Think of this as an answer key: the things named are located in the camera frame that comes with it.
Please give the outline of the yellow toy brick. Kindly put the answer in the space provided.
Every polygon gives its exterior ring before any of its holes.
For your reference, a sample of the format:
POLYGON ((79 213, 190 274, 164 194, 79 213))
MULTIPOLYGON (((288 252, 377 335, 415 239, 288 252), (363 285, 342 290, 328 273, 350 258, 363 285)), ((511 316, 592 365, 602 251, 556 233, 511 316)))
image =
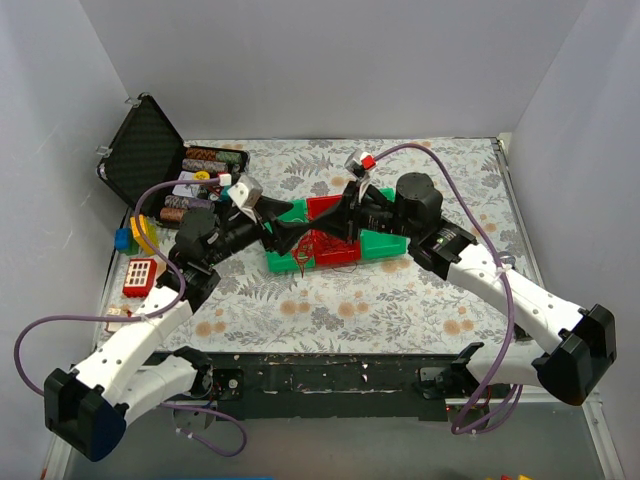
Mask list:
POLYGON ((155 255, 159 247, 155 224, 139 214, 130 217, 130 228, 140 250, 147 255, 155 255))

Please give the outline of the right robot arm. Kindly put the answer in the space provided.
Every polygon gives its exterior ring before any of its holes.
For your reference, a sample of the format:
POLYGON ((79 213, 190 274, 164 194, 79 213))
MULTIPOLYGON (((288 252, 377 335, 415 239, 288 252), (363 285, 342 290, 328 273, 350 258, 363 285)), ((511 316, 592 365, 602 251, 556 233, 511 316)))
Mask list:
POLYGON ((424 173, 402 175, 393 200, 350 182, 340 200, 307 223, 269 217, 285 253, 309 230, 354 241, 363 230, 408 238, 414 262, 503 313, 506 342, 495 353, 475 344, 450 366, 454 389, 477 398, 491 384, 530 385, 581 405, 616 359, 615 319, 563 300, 503 263, 488 243, 442 214, 443 196, 424 173))

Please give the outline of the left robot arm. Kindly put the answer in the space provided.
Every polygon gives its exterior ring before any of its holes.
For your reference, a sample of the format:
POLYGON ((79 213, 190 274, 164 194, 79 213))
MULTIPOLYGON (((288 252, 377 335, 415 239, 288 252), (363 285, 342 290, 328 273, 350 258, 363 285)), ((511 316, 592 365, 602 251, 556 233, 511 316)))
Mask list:
POLYGON ((275 221, 292 207, 262 197, 252 206, 230 204, 221 212, 187 211, 165 272, 135 314, 94 353, 46 378, 46 427, 96 462, 115 449, 131 423, 171 397, 205 398, 213 386, 212 366, 199 350, 182 347, 160 365, 139 369, 209 298, 220 281, 217 264, 255 242, 280 253, 290 249, 275 221))

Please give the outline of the red white toy brick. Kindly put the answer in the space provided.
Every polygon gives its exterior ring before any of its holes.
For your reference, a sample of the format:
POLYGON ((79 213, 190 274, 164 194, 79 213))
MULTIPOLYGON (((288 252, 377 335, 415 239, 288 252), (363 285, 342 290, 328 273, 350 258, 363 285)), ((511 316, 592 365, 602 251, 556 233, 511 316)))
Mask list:
POLYGON ((134 258, 128 263, 122 294, 127 298, 145 298, 156 278, 157 263, 151 258, 134 258))

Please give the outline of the green plastic bin right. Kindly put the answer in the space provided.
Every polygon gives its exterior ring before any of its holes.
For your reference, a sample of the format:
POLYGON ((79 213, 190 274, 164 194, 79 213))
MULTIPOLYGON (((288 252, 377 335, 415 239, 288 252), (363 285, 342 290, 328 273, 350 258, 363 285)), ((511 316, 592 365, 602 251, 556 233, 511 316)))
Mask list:
POLYGON ((407 253, 407 239, 388 233, 361 230, 355 245, 356 260, 380 260, 407 253))

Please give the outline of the red plastic bin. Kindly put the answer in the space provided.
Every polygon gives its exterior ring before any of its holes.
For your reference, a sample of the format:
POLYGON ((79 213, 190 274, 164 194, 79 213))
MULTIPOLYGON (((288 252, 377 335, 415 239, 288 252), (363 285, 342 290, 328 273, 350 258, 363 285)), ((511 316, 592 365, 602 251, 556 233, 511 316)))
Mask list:
POLYGON ((311 231, 313 254, 317 266, 336 266, 355 263, 355 243, 347 243, 329 234, 311 231))

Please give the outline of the blue toy brick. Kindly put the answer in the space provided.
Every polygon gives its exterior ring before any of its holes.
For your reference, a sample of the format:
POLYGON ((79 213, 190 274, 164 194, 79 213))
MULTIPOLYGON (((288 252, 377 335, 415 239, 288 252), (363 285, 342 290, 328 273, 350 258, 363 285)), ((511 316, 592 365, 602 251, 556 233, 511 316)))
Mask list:
POLYGON ((119 252, 125 252, 132 246, 132 231, 129 228, 119 228, 114 234, 114 248, 119 252))

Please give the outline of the black poker chip case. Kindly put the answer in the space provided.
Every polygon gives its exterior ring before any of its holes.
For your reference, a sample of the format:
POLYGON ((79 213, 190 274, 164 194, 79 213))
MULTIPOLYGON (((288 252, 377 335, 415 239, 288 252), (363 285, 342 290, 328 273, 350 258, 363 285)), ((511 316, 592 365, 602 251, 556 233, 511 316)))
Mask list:
MULTIPOLYGON (((200 149, 207 154, 205 161, 214 162, 213 175, 225 167, 232 175, 246 171, 250 155, 244 150, 216 147, 188 147, 173 124, 149 93, 129 98, 131 109, 119 127, 115 137, 97 166, 98 177, 132 210, 139 198, 150 187, 177 180, 187 169, 183 160, 189 158, 189 148, 200 149)), ((174 187, 166 187, 149 196, 141 207, 141 213, 163 223, 160 212, 165 198, 174 187)))

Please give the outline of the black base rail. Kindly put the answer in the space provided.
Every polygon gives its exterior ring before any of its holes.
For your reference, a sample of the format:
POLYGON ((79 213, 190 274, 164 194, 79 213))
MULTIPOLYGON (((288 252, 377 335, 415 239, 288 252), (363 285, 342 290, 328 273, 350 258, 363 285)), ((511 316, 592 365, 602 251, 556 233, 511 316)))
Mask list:
POLYGON ((445 421, 446 402, 478 380, 460 354, 205 353, 176 350, 209 378, 202 397, 238 420, 416 418, 445 421))

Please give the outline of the yellow poker dealer chip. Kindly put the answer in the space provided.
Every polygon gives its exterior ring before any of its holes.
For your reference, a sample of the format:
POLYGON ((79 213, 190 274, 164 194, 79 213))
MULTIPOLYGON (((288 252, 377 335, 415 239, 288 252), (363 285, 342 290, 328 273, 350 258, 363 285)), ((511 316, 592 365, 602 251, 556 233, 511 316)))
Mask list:
POLYGON ((193 179, 199 181, 209 180, 210 175, 206 171, 198 171, 193 175, 193 179))

